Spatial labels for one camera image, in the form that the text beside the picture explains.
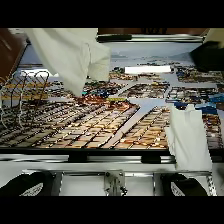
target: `metal bracket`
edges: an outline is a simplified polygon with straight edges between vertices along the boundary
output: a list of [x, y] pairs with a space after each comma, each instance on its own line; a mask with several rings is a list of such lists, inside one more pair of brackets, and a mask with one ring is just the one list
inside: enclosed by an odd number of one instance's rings
[[107, 196], [126, 195], [125, 173], [122, 170], [107, 171], [104, 176], [104, 190]]

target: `white cloth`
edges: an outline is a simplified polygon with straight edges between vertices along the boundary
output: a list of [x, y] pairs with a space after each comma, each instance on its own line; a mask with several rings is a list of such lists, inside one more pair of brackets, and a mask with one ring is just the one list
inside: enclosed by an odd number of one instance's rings
[[211, 171], [202, 111], [189, 104], [186, 110], [170, 110], [170, 127], [165, 128], [169, 150], [178, 171]]
[[66, 89], [81, 96], [87, 75], [108, 81], [110, 49], [96, 41], [97, 28], [25, 28], [38, 57]]

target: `metal latch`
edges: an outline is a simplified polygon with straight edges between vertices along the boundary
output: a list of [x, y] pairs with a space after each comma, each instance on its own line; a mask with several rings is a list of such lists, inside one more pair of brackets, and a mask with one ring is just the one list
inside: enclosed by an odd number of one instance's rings
[[125, 173], [122, 170], [107, 171], [104, 176], [104, 190], [107, 196], [126, 195]]

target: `white tag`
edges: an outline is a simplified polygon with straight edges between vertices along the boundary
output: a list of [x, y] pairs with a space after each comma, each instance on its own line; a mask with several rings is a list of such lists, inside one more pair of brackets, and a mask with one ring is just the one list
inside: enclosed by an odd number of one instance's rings
[[43, 188], [43, 183], [39, 183], [34, 187], [31, 187], [30, 189], [26, 190], [24, 193], [22, 193], [20, 196], [36, 196], [39, 194]]
[[179, 187], [174, 182], [171, 182], [171, 191], [173, 192], [174, 196], [185, 196], [185, 194], [180, 190]]

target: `white fabric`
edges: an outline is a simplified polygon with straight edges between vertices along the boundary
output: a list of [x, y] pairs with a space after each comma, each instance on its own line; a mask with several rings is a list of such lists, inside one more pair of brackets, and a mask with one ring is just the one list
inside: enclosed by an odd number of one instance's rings
[[202, 111], [189, 104], [186, 110], [170, 110], [170, 127], [165, 128], [171, 155], [178, 171], [211, 171]]
[[38, 57], [66, 89], [81, 96], [87, 75], [108, 81], [110, 49], [96, 41], [97, 28], [25, 28]]

